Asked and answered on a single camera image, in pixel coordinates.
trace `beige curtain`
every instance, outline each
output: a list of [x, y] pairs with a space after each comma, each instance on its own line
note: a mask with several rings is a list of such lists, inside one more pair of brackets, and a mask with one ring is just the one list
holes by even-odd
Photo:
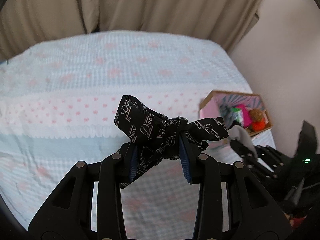
[[0, 60], [41, 41], [92, 32], [98, 0], [7, 0], [0, 11]]
[[230, 52], [256, 23], [261, 0], [7, 0], [0, 60], [41, 41], [100, 31], [142, 30], [209, 39]]
[[230, 52], [257, 20], [261, 0], [99, 0], [100, 30], [142, 30], [209, 39]]

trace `metal screw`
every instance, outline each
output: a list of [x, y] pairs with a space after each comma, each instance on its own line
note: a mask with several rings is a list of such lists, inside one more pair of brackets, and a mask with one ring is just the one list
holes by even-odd
[[76, 163], [76, 167], [77, 168], [82, 168], [84, 165], [85, 165], [84, 161], [79, 161], [79, 162]]
[[208, 158], [208, 156], [207, 156], [207, 154], [204, 154], [204, 153], [201, 153], [201, 154], [199, 154], [199, 156], [198, 156], [198, 158], [200, 159], [200, 160], [206, 160], [207, 158]]
[[236, 162], [236, 163], [235, 163], [235, 166], [236, 166], [238, 169], [242, 169], [244, 165], [243, 165], [242, 162]]
[[121, 154], [120, 154], [120, 153], [114, 153], [114, 154], [112, 155], [112, 158], [113, 158], [114, 160], [118, 160], [118, 159], [121, 158]]

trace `toy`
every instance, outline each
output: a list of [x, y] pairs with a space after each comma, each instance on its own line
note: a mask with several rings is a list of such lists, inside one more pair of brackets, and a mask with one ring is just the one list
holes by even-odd
[[260, 122], [252, 122], [251, 124], [252, 130], [257, 132], [261, 131], [266, 127], [266, 122], [264, 121], [264, 118]]
[[232, 108], [233, 118], [235, 122], [238, 122], [241, 126], [244, 126], [243, 112], [240, 108]]
[[249, 116], [252, 122], [261, 122], [263, 120], [263, 112], [256, 108], [249, 111]]
[[245, 108], [245, 105], [241, 104], [236, 106], [236, 108], [239, 108], [242, 110], [242, 114], [243, 114], [243, 128], [247, 128], [250, 126], [250, 124], [252, 123], [252, 120], [249, 116], [249, 112], [248, 110]]

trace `bed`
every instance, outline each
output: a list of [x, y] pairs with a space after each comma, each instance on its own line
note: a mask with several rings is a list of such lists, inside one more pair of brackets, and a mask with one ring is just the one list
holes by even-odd
[[[0, 194], [27, 229], [77, 161], [102, 161], [129, 141], [113, 123], [122, 95], [191, 122], [211, 90], [252, 92], [212, 41], [110, 31], [36, 44], [0, 65]], [[253, 142], [275, 147], [270, 131]], [[239, 159], [229, 146], [206, 153], [225, 163]], [[162, 161], [122, 190], [127, 236], [191, 238], [198, 191], [187, 184], [179, 160]]]

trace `white wall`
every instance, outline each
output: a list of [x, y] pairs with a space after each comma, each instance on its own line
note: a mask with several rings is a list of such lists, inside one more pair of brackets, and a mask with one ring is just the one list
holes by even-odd
[[231, 58], [262, 95], [277, 148], [292, 156], [304, 119], [320, 136], [320, 9], [314, 0], [263, 0], [259, 14]]

